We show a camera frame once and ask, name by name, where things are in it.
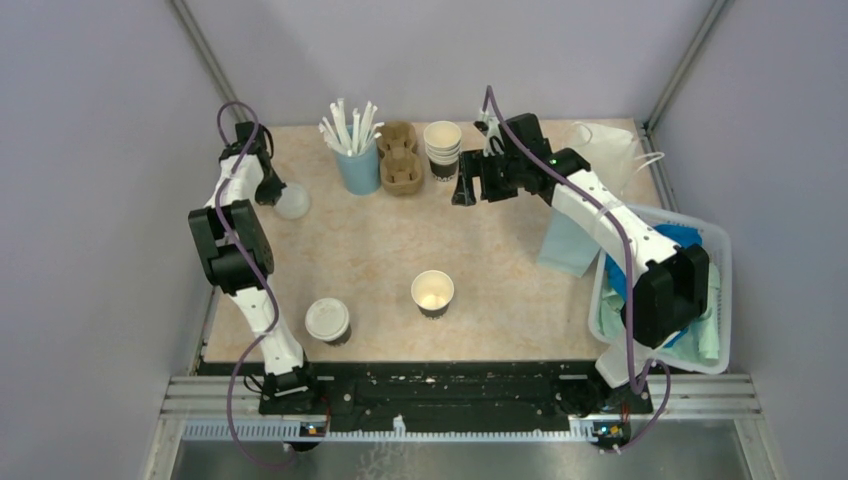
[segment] beige tabletop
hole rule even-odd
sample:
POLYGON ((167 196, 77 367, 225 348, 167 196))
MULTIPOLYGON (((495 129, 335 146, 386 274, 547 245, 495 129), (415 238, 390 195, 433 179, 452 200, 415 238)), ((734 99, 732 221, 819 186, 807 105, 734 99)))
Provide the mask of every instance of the beige tabletop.
MULTIPOLYGON (((592 122, 636 133, 631 119, 592 122)), ((541 122, 554 150, 574 137, 573 123, 541 122)), ((415 124, 419 142, 425 125, 415 124)), ((482 148, 482 135, 470 123, 460 125, 463 149, 482 148)), ((604 351, 587 326, 594 266, 576 278, 536 264, 551 217, 539 197, 522 191, 498 203, 452 206, 456 182, 437 182, 429 170, 413 196, 380 189, 356 197, 345 190, 315 126, 270 130, 277 173, 312 198, 309 213, 293 221, 268 207, 256 209, 274 251, 271 287, 310 360, 590 359, 604 351), (410 296, 415 276, 431 269, 448 273, 456 285, 439 320, 422 317, 410 296), (350 310, 353 335, 343 346, 328 346, 306 331, 306 310, 322 297, 338 298, 350 310)), ((593 163, 612 191, 638 166, 593 163)), ((649 169, 631 180, 623 198, 659 206, 649 169)), ((253 336, 227 297, 214 308, 204 359, 233 362, 253 336)), ((259 349, 248 357, 261 358, 259 349)))

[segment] blue cloth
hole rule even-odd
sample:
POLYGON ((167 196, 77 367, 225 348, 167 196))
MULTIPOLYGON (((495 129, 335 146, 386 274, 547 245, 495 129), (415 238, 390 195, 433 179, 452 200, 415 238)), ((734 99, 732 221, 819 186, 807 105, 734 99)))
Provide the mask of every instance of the blue cloth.
MULTIPOLYGON (((692 227, 682 227, 680 225, 664 223, 662 225, 655 226, 654 230, 679 243, 683 248, 687 248, 692 245, 703 245, 704 243, 701 239, 701 234, 698 233, 697 229, 692 227)), ((615 293, 621 295, 621 298, 624 300, 627 300, 627 282, 624 278, 624 272, 621 271, 621 268, 619 268, 619 266, 615 263, 615 260, 613 260, 609 255, 607 255, 607 261, 604 264, 604 270, 607 271, 609 284, 613 290, 615 290, 615 293)))

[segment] wall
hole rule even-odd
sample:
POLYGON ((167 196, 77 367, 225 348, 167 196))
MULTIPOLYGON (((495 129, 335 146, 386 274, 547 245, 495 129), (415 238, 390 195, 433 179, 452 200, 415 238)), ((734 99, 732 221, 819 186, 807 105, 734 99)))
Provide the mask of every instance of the wall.
POLYGON ((847 18, 736 2, 659 132, 681 209, 730 233, 731 358, 792 478, 844 477, 847 18))
POLYGON ((339 96, 467 120, 487 83, 505 112, 647 118, 712 0, 187 2, 237 95, 290 125, 339 96))
POLYGON ((163 0, 0 8, 0 478, 137 478, 211 291, 219 100, 163 0))

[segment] brown cup carrier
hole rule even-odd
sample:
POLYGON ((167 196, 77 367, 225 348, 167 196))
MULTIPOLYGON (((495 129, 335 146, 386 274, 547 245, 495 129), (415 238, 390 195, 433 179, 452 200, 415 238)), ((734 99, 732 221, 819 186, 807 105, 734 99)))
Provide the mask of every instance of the brown cup carrier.
POLYGON ((380 182, 392 195, 411 195, 424 184, 418 159, 418 137, 409 122, 386 122, 378 131, 380 182))

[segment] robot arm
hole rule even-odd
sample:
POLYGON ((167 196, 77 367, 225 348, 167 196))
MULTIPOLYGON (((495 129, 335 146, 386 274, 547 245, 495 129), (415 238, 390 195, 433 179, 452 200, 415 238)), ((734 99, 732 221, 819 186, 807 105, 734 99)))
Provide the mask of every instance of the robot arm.
MULTIPOLYGON (((523 114, 506 120, 510 130, 560 175, 594 197, 622 224, 633 253, 634 289, 633 338, 638 363, 653 356, 674 335, 706 310, 709 256, 698 245, 682 248, 655 232, 609 192, 591 165, 572 149, 552 152, 535 115, 523 114)), ((481 199, 496 202, 513 198, 518 189, 539 195, 548 205, 569 216, 615 259, 624 265, 624 245, 617 230, 604 215, 568 187, 559 185, 522 153, 502 127, 482 114, 477 128, 487 137, 483 150, 465 151, 452 203, 476 203, 473 177, 480 177, 481 199), (492 132, 498 126, 498 132, 492 132)), ((595 366, 611 388, 628 381, 626 338, 620 335, 595 366)))
MULTIPOLYGON (((271 167, 264 135, 254 140, 239 169, 231 173, 252 130, 252 122, 236 125, 238 140, 228 145, 219 158, 221 175, 214 191, 218 191, 225 179, 230 179, 221 199, 224 216, 270 282, 274 272, 273 253, 253 210, 253 201, 275 205, 286 185, 271 167)), ((188 218, 206 278, 212 285, 220 286, 239 307, 254 336, 265 335, 274 318, 271 298, 235 245, 226 242, 214 207, 213 194, 204 208, 192 211, 188 218)), ((282 312, 276 327, 265 335, 259 346, 265 360, 265 373, 274 378, 279 386, 277 392, 286 394, 307 388, 301 378, 303 348, 289 330, 282 312)))

